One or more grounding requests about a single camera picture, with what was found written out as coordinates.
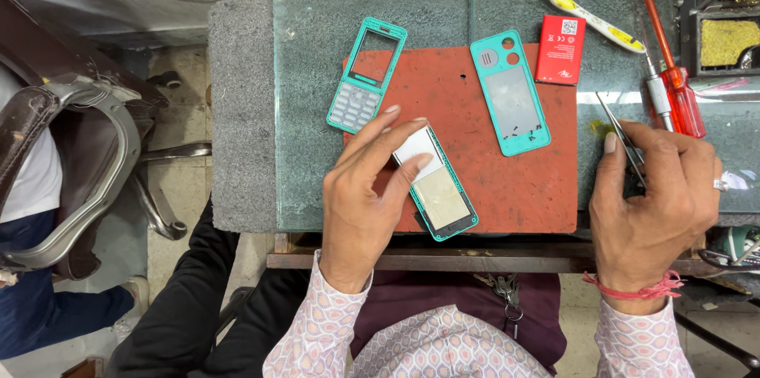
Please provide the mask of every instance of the blue jeans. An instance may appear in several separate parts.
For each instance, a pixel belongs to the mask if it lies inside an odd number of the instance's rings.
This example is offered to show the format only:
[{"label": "blue jeans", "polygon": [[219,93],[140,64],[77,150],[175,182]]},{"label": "blue jeans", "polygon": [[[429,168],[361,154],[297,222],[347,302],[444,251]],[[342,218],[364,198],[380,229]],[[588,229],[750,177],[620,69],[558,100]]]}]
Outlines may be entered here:
[{"label": "blue jeans", "polygon": [[[55,228],[55,211],[0,224],[0,248],[30,249]],[[0,289],[0,360],[112,326],[135,304],[124,287],[100,294],[55,293],[52,271],[21,275]]]}]

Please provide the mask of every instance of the red thread bracelet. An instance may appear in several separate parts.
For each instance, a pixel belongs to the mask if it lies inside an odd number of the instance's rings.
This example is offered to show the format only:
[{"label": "red thread bracelet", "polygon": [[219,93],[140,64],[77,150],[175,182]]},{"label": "red thread bracelet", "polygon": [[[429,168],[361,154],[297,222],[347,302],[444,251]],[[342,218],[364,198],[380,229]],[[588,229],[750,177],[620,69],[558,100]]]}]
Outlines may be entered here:
[{"label": "red thread bracelet", "polygon": [[678,275],[677,272],[673,270],[667,270],[665,274],[663,275],[662,281],[660,283],[657,283],[655,286],[652,287],[645,287],[644,289],[641,289],[638,292],[620,292],[620,291],[614,291],[613,289],[610,289],[609,287],[604,287],[599,282],[599,275],[595,275],[594,278],[589,277],[588,272],[583,273],[586,277],[583,278],[583,281],[586,283],[591,283],[599,288],[599,292],[603,293],[606,296],[609,296],[616,300],[653,300],[655,298],[659,298],[662,296],[672,296],[674,298],[677,298],[681,296],[680,294],[677,294],[675,292],[672,292],[670,289],[675,289],[677,287],[683,286],[683,280],[681,280],[681,276]]}]

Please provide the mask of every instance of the patterned shirt sleeve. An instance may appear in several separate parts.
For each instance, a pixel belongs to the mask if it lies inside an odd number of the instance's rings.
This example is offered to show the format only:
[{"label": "patterned shirt sleeve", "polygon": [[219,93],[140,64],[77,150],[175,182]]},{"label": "patterned shirt sleeve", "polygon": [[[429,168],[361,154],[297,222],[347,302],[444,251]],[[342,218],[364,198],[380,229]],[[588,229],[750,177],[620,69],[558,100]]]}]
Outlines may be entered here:
[{"label": "patterned shirt sleeve", "polygon": [[601,302],[594,340],[601,358],[600,378],[625,376],[682,376],[693,378],[678,340],[673,299],[660,313],[628,315]]},{"label": "patterned shirt sleeve", "polygon": [[317,250],[306,298],[290,329],[264,361],[264,378],[344,376],[353,325],[372,286],[372,275],[358,294],[340,293],[322,277],[320,257]]}]

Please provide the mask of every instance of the keys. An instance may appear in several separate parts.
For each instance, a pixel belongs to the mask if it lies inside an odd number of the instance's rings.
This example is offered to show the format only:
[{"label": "keys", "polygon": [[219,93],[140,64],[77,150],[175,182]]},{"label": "keys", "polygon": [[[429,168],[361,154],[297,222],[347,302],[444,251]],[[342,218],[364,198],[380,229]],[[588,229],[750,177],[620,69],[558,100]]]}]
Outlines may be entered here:
[{"label": "keys", "polygon": [[360,130],[372,119],[378,102],[379,94],[343,83],[335,98],[330,121]]},{"label": "keys", "polygon": [[493,276],[492,276],[492,275],[490,275],[490,274],[488,275],[488,277],[490,277],[490,279],[488,279],[488,278],[485,278],[485,277],[480,277],[480,276],[479,276],[479,275],[477,275],[477,274],[473,274],[473,277],[475,277],[476,279],[478,279],[478,280],[482,281],[482,282],[483,282],[483,283],[485,283],[486,285],[489,285],[489,286],[493,287],[493,282],[494,282],[494,280],[493,280]]},{"label": "keys", "polygon": [[[482,281],[486,285],[489,285],[494,294],[504,298],[504,315],[507,317],[507,322],[515,322],[515,330],[512,333],[512,339],[517,341],[517,322],[518,320],[522,319],[524,315],[522,307],[520,306],[520,298],[518,296],[518,291],[520,290],[520,282],[517,281],[518,273],[511,273],[507,276],[507,278],[504,278],[503,276],[494,278],[490,273],[485,277],[473,274],[473,277]],[[519,315],[517,317],[509,315],[510,308],[518,312]]]}]

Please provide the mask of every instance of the qr code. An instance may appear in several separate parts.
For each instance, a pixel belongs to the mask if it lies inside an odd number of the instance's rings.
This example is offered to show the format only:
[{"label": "qr code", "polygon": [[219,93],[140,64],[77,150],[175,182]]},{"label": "qr code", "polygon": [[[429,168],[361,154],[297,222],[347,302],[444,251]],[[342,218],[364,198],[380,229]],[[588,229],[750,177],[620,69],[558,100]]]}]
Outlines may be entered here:
[{"label": "qr code", "polygon": [[562,33],[566,35],[575,35],[578,32],[578,21],[569,21],[562,19]]}]

